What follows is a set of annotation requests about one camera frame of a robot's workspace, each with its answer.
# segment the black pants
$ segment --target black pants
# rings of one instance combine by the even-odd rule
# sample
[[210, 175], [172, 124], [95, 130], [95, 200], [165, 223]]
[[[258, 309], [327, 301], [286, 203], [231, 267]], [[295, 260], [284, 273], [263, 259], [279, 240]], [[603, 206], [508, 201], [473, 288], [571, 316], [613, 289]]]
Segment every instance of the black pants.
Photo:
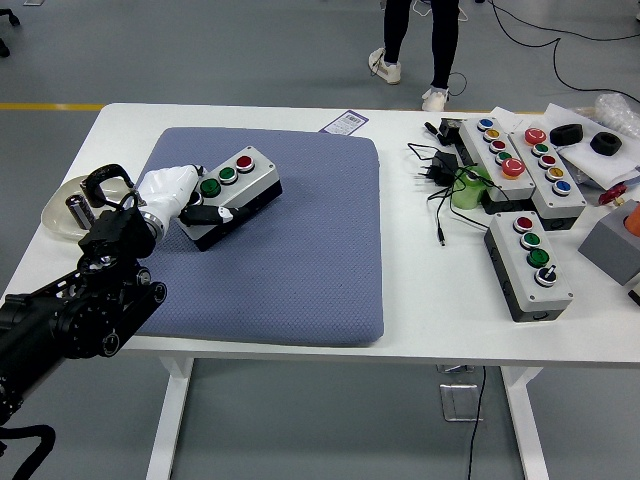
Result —
[[[384, 59], [396, 63], [402, 40], [409, 27], [409, 13], [414, 0], [387, 0], [384, 11]], [[451, 66], [458, 46], [458, 0], [431, 0], [433, 14], [433, 81], [437, 88], [447, 88]]]

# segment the table leg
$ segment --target table leg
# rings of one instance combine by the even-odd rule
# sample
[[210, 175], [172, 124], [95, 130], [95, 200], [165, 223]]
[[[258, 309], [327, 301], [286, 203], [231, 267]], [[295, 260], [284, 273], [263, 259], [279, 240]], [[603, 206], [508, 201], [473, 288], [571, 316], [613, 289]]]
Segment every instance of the table leg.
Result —
[[153, 443], [147, 480], [169, 480], [171, 477], [182, 412], [193, 368], [193, 358], [161, 357], [160, 361], [169, 371], [169, 383]]
[[527, 480], [549, 480], [527, 392], [527, 383], [542, 371], [542, 367], [501, 367], [501, 369], [524, 476]]

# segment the white sneaker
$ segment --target white sneaker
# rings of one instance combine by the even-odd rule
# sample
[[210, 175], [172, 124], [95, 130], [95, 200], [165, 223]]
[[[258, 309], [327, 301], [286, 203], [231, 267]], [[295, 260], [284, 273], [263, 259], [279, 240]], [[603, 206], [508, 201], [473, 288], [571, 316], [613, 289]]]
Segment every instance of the white sneaker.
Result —
[[389, 85], [400, 83], [400, 68], [400, 62], [395, 65], [387, 65], [384, 62], [384, 48], [379, 48], [369, 55], [369, 70]]
[[422, 110], [425, 112], [444, 112], [444, 104], [449, 100], [449, 89], [444, 92], [427, 90], [422, 96]]

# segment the robotic arm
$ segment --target robotic arm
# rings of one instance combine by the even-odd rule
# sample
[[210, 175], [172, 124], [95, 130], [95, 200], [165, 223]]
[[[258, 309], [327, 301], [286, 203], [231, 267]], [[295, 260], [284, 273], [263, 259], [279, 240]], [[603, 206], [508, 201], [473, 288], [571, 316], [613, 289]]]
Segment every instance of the robotic arm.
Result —
[[[152, 171], [137, 190], [120, 165], [85, 179], [81, 187], [89, 204], [113, 210], [95, 220], [88, 208], [70, 208], [79, 224], [91, 225], [78, 243], [77, 269], [33, 293], [7, 295], [0, 307], [0, 426], [64, 359], [115, 355], [164, 302], [166, 286], [152, 282], [138, 260], [151, 255], [171, 218], [186, 211], [201, 174], [194, 166]], [[129, 188], [119, 203], [100, 187], [113, 177], [122, 177]], [[245, 214], [211, 206], [196, 212], [213, 225]], [[22, 438], [7, 432], [0, 429], [0, 439]], [[0, 442], [0, 455], [3, 450]], [[44, 456], [20, 478], [28, 478]]]

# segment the gray floor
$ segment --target gray floor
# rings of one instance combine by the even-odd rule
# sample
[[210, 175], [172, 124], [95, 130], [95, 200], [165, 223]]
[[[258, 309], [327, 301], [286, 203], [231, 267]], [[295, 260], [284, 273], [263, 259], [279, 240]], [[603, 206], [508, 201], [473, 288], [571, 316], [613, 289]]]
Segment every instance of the gray floor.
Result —
[[[498, 4], [530, 22], [586, 35], [640, 33], [635, 0]], [[2, 6], [13, 8], [22, 26], [0, 19], [0, 37], [12, 52], [0, 59], [0, 290], [97, 116], [7, 110], [7, 103], [418, 109], [431, 78], [431, 19], [415, 14], [401, 54], [403, 82], [390, 87], [369, 76], [366, 58], [382, 44], [377, 0]], [[461, 24], [454, 70], [468, 85], [450, 110], [593, 105], [596, 93], [556, 80], [551, 47], [512, 43], [488, 3], [461, 6], [470, 20]], [[521, 41], [558, 36], [501, 18]], [[638, 39], [562, 37], [558, 70], [566, 82], [640, 96]], [[461, 76], [451, 78], [452, 91], [463, 84]], [[469, 381], [478, 380], [476, 373]], [[637, 478], [639, 380], [636, 370], [547, 369], [532, 382], [553, 480]], [[67, 362], [8, 426], [43, 422], [57, 429], [56, 449], [34, 478], [143, 478], [165, 381], [152, 358]], [[433, 367], [201, 362], [174, 479], [465, 478], [471, 430], [442, 420], [442, 381]], [[522, 478], [496, 369], [489, 369], [487, 388], [473, 478]], [[10, 477], [32, 447], [11, 442], [0, 478]]]

